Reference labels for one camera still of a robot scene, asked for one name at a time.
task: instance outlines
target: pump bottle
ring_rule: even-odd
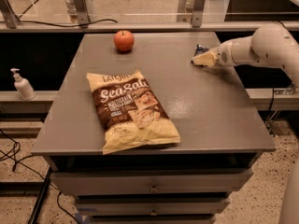
[[[23,78],[20,76],[18,71],[20,69],[17,68],[12,68],[10,71],[13,73],[13,77],[15,78],[15,88],[18,90],[18,92],[21,95],[21,98],[23,100],[32,100],[33,98],[36,97],[36,93],[32,86],[30,85],[28,79]]]

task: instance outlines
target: table top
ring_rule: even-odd
[[[102,154],[104,128],[86,74],[131,75],[136,69],[145,76],[174,122],[181,142],[128,149],[114,155],[275,150],[234,68],[191,64],[197,44],[212,48],[219,40],[209,32],[135,34],[132,51],[120,54],[115,50],[113,34],[85,35],[32,153]]]

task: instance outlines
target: snack bag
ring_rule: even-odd
[[[180,141],[178,130],[139,71],[131,76],[88,73],[87,79],[105,127],[103,154]]]

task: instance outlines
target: drawer handle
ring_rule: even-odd
[[[149,191],[151,193],[157,193],[159,191],[159,189],[156,187],[155,184],[153,184],[152,187],[149,189]]]
[[[157,212],[153,209],[150,213],[152,217],[158,216]]]

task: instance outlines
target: drawer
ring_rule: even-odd
[[[84,216],[214,215],[229,204],[228,198],[202,198],[200,194],[104,196],[78,199]]]
[[[252,176],[240,172],[98,172],[53,173],[51,180],[65,194],[74,196],[156,194],[181,192],[232,192]]]
[[[213,216],[91,217],[91,224],[213,224]]]

